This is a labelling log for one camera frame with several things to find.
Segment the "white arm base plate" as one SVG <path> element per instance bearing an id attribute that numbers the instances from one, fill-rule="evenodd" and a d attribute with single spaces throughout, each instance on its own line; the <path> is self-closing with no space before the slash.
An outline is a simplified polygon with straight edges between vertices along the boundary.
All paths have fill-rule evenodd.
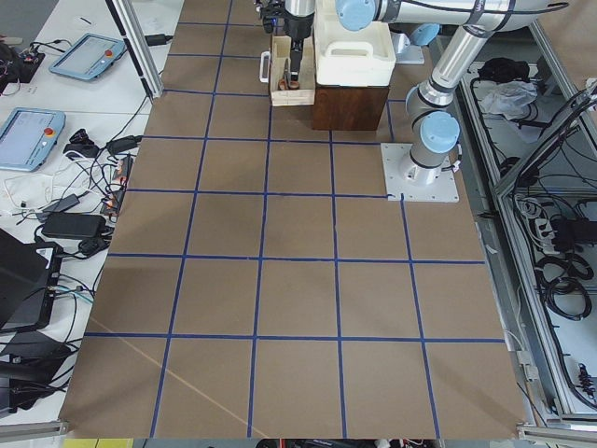
<path id="1" fill-rule="evenodd" d="M 422 168 L 410 157 L 412 144 L 382 143 L 382 167 L 389 201 L 458 203 L 455 174 L 448 157 L 436 168 Z"/>

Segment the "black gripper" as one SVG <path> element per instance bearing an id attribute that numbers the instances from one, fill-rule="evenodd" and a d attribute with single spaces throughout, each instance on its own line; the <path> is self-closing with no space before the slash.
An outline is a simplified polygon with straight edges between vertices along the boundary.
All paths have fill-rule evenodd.
<path id="1" fill-rule="evenodd" d="M 312 33 L 313 0 L 285 0 L 285 33 L 292 39 L 290 48 L 290 78 L 299 79 L 303 42 Z"/>

